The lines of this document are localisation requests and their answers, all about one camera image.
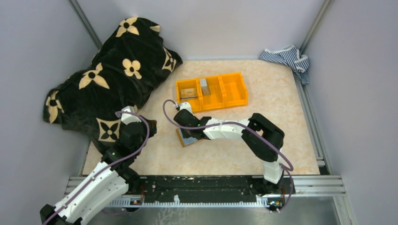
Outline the tan leather card holder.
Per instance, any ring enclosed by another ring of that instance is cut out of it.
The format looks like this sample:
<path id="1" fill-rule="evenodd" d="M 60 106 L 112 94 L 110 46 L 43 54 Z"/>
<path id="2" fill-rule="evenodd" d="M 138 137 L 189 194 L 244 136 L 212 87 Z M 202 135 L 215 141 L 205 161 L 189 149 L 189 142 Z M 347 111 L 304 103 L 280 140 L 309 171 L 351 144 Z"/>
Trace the tan leather card holder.
<path id="1" fill-rule="evenodd" d="M 191 137 L 191 136 L 190 137 L 184 137 L 183 133 L 182 133 L 182 130 L 180 128 L 178 128 L 176 130 L 176 134 L 177 134 L 177 137 L 178 137 L 182 147 L 187 147 L 187 146 L 192 145 L 192 144 L 194 144 L 194 143 L 199 141 L 195 137 Z"/>

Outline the orange three-compartment bin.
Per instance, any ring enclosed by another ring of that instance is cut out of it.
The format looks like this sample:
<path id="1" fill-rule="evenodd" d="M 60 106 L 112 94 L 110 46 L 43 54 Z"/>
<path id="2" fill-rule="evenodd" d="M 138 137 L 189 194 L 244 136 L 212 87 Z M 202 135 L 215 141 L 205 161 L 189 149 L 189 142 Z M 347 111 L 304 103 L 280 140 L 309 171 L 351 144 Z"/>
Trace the orange three-compartment bin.
<path id="1" fill-rule="evenodd" d="M 201 78 L 207 79 L 211 92 L 209 96 L 202 95 L 199 83 Z M 186 88 L 196 88 L 198 97 L 181 100 L 180 90 Z M 176 81 L 176 96 L 178 104 L 189 102 L 194 113 L 248 104 L 248 91 L 240 72 L 178 80 Z"/>

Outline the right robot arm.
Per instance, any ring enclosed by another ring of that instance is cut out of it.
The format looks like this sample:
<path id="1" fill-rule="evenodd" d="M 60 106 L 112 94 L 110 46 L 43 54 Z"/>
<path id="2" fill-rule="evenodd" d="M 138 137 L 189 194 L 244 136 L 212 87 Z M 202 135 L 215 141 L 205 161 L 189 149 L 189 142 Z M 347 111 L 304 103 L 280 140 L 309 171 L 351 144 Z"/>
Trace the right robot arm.
<path id="1" fill-rule="evenodd" d="M 245 142 L 254 155 L 263 161 L 263 179 L 273 184 L 281 180 L 281 148 L 285 134 L 262 114 L 253 113 L 244 120 L 218 120 L 212 117 L 198 119 L 187 109 L 181 109 L 173 120 L 180 127 L 183 138 Z"/>

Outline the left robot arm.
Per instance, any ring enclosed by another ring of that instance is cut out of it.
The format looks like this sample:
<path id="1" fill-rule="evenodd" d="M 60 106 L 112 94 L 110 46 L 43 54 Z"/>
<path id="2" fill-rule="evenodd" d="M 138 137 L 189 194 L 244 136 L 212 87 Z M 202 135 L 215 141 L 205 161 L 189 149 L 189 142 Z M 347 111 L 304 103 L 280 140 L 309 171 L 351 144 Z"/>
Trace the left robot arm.
<path id="1" fill-rule="evenodd" d="M 86 225 L 114 199 L 139 189 L 140 176 L 130 165 L 156 134 L 157 122 L 136 114 L 131 106 L 116 112 L 116 116 L 125 126 L 115 144 L 72 192 L 40 210 L 42 224 Z"/>

